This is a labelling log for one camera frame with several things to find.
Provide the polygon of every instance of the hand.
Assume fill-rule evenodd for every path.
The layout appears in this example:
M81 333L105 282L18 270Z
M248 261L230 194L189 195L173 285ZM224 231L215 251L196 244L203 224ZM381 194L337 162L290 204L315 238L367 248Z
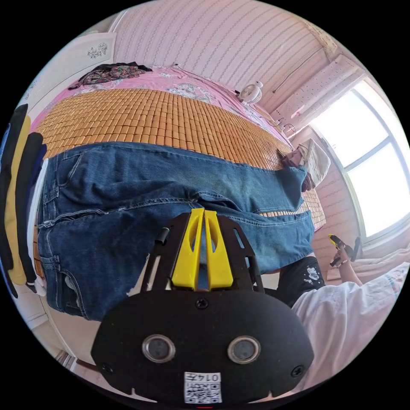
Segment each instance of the hand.
M336 264L336 268L340 268L343 265L350 264L350 258L346 253L345 248L338 249L336 255L334 256L333 260L340 258L340 260Z

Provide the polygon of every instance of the window frame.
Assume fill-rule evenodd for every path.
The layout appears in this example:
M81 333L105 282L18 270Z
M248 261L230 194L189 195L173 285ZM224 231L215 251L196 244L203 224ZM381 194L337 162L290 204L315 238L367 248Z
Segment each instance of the window frame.
M381 115L376 111L376 109L371 105L371 103L362 95L360 92L355 90L354 88L351 89L349 92L352 92L360 101L363 102L363 104L372 112L372 114L376 117L376 119L379 121L379 123L383 126L387 133L387 137L380 142L377 146L369 150L366 154L358 158L357 160L353 161L346 167L344 167L339 160L338 156L336 155L335 151L333 148L330 146L330 144L327 142L325 136L318 130L317 127L315 127L313 124L309 124L310 128L316 133L316 135L320 138L321 141L325 144L326 148L328 149L334 163L336 164L337 168L342 174L342 177L346 183L347 189L350 193L356 215L357 215L357 223L359 225L359 232L360 232L360 237L362 238L362 244L363 246L373 246L377 242L380 242L381 238L385 238L386 236L395 236L397 235L403 228L403 225L410 226L410 211L409 213L401 218L399 221L395 222L393 225L383 229L382 231L379 231L373 235L367 236L366 235L366 230L365 230L365 225L364 225L364 220L363 220L363 214L361 211L360 203L356 195L356 191L353 187L353 184L349 178L348 172L362 164L364 161L367 159L371 158L374 154L376 154L378 151L380 151L382 148L384 148L386 145L391 144L399 161L400 165L403 169L404 175L406 177L407 181L407 188L410 193L410 170L409 167L407 166L407 163L405 161L405 158L403 156L403 153L401 152L401 149L396 141L396 139L393 136L393 133L390 131L389 127L381 117Z

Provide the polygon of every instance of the window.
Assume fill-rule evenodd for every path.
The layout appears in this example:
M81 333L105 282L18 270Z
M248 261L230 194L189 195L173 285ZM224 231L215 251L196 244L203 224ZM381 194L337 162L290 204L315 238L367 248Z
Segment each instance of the window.
M364 243L410 220L410 148L383 98L361 81L310 124L350 189Z

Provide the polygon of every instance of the pink bedsheet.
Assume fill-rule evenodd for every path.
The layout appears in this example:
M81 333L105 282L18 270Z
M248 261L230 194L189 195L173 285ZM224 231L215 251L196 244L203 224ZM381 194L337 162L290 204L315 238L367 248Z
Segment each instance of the pink bedsheet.
M146 72L137 78L120 79L95 85L82 85L75 90L66 89L33 120L31 131L37 128L43 118L57 103L67 97L97 90L113 90L118 88L145 88L166 91L216 105L253 122L268 131L275 138L291 146L289 141L256 110L249 105L242 105L236 98L234 90L230 90L223 85L178 67L153 67L152 72Z

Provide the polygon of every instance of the screw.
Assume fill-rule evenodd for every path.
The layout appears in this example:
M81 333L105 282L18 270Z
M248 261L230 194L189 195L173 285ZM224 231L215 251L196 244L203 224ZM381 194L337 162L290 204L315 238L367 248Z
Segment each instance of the screw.
M101 367L102 367L102 369L103 369L105 372L107 372L108 374L112 375L113 370L112 370L112 368L111 368L107 363L103 363Z
M302 373L303 373L303 370L304 370L305 368L303 367L303 366L296 366L293 370L292 370L292 372L291 372L291 376L292 377L299 377Z
M206 309L208 307L208 301L204 298L198 299L195 302L195 307L197 309Z

